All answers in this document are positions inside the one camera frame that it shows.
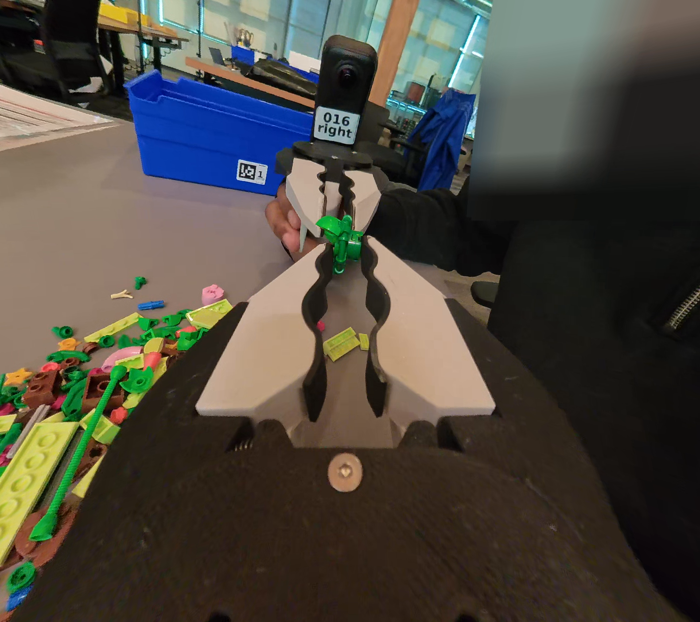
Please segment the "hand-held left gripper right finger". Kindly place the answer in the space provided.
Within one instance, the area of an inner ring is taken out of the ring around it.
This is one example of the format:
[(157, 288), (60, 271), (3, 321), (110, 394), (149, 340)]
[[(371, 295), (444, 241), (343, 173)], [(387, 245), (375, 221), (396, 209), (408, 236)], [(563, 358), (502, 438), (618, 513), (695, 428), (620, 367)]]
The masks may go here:
[(365, 305), (375, 321), (365, 370), (378, 417), (488, 416), (495, 401), (458, 321), (469, 313), (377, 239), (363, 243)]

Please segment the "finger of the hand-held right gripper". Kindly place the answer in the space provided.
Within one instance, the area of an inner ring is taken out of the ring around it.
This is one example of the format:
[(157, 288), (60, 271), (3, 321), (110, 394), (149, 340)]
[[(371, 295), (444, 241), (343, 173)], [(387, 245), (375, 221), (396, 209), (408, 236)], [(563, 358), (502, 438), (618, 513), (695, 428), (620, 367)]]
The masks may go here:
[(321, 176), (326, 168), (312, 160), (294, 158), (291, 172), (287, 175), (287, 198), (290, 211), (294, 211), (300, 224), (296, 249), (302, 253), (304, 243), (310, 234), (314, 238), (322, 236), (318, 225), (325, 214), (326, 196)]
[(339, 183), (340, 211), (351, 217), (351, 228), (365, 233), (381, 198), (381, 170), (346, 169)]

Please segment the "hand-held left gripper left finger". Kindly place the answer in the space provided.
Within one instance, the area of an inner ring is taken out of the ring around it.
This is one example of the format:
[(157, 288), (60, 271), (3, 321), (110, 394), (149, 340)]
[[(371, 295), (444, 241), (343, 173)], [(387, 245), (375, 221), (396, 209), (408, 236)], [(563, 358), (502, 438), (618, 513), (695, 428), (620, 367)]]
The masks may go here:
[(327, 372), (318, 321), (334, 250), (317, 246), (254, 294), (196, 404), (202, 416), (317, 421)]

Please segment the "green leafy toy assembly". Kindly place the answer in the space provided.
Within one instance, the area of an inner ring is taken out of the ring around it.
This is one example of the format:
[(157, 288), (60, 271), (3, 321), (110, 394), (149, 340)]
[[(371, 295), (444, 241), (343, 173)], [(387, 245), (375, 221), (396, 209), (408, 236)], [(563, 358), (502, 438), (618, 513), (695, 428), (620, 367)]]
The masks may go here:
[(364, 233), (353, 228), (353, 217), (350, 214), (345, 214), (342, 218), (325, 215), (316, 225), (333, 246), (333, 273), (343, 274), (348, 260), (357, 261), (361, 257)]

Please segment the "person's right forearm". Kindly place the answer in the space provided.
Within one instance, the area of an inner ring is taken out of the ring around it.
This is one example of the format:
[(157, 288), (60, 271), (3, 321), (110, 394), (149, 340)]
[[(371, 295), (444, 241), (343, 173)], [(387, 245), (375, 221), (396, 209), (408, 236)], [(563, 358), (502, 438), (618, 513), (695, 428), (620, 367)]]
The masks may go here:
[(381, 195), (367, 233), (410, 262), (455, 271), (464, 277), (500, 275), (514, 224), (473, 220), (468, 183), (418, 192), (394, 188)]

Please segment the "person's right hand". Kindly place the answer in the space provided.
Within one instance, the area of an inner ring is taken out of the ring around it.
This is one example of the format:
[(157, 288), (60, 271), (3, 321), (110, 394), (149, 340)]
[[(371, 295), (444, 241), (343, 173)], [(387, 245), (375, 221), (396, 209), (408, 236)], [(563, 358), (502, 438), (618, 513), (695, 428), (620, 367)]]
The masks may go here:
[(268, 203), (265, 217), (271, 231), (290, 257), (295, 261), (300, 259), (304, 255), (300, 247), (302, 224), (286, 195), (285, 181), (279, 186), (276, 197)]

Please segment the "black office chair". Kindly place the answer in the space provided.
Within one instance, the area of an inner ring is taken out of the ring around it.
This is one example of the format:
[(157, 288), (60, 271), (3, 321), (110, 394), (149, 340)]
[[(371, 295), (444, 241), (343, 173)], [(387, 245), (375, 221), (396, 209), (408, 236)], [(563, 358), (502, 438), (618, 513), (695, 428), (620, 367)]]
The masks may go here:
[(101, 0), (46, 0), (40, 23), (48, 78), (57, 83), (68, 103), (93, 100), (78, 89), (99, 78), (102, 88), (109, 79), (101, 61), (98, 17)]
[(355, 150), (368, 154), (393, 182), (418, 189), (429, 145), (419, 136), (407, 135), (389, 116), (387, 108), (367, 102)]

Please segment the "black bag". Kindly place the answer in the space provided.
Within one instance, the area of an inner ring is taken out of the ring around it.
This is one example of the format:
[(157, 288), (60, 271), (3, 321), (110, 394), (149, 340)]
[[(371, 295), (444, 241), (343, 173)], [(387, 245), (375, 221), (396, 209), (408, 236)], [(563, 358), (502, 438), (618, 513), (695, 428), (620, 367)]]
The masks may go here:
[(250, 67), (247, 77), (269, 84), (310, 84), (317, 86), (319, 76), (290, 66), (277, 59), (262, 58)]

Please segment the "blue jacket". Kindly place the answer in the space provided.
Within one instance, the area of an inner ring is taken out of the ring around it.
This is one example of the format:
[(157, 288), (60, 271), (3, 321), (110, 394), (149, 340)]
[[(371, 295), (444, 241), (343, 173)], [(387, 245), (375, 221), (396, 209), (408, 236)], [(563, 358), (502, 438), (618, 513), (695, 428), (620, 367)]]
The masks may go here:
[(428, 146), (418, 191), (450, 189), (476, 100), (476, 94), (448, 88), (410, 134)]

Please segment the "wooden pillar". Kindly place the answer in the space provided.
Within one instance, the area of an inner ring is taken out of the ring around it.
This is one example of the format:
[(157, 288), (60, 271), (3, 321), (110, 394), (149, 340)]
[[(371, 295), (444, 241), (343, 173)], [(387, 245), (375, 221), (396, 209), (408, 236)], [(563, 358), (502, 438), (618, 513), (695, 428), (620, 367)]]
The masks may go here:
[(385, 105), (398, 72), (420, 0), (392, 0), (377, 53), (378, 65), (369, 100)]

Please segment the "wooden top background desk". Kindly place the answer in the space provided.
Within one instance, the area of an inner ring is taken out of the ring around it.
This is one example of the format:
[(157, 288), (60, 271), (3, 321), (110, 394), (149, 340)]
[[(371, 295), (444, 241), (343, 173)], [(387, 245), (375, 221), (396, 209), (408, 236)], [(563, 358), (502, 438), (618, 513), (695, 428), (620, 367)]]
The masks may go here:
[(234, 71), (231, 68), (221, 66), (219, 64), (211, 64), (202, 59), (186, 57), (185, 63), (188, 67), (201, 71), (205, 75), (213, 75), (217, 78), (225, 79), (232, 83), (247, 87), (251, 90), (257, 90), (262, 93), (273, 95), (279, 99), (284, 99), (288, 102), (294, 102), (302, 105), (307, 109), (313, 109), (315, 103), (312, 99), (303, 97), (299, 94), (269, 85), (260, 81), (256, 81), (241, 75), (239, 71)]

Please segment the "blue plastic bin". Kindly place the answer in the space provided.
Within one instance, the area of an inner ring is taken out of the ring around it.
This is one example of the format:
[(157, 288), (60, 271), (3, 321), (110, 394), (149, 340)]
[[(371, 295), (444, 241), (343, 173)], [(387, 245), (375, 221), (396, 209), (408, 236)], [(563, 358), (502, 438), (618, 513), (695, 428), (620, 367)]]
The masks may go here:
[(273, 196), (276, 154), (311, 135), (311, 113), (157, 70), (125, 88), (149, 176)]

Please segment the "person's black jacket torso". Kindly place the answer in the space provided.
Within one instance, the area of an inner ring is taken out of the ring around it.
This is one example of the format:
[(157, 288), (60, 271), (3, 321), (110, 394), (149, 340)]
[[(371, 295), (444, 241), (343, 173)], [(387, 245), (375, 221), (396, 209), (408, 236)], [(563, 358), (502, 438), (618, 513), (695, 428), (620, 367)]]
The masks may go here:
[(699, 223), (516, 224), (491, 333), (550, 392), (655, 586), (699, 620)]

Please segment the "white printed sheet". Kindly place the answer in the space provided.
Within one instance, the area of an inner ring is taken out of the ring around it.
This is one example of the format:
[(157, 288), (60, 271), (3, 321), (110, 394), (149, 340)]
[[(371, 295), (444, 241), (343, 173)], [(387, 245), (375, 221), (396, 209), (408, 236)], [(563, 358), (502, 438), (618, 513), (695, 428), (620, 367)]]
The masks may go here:
[(111, 128), (118, 122), (1, 85), (1, 152)]

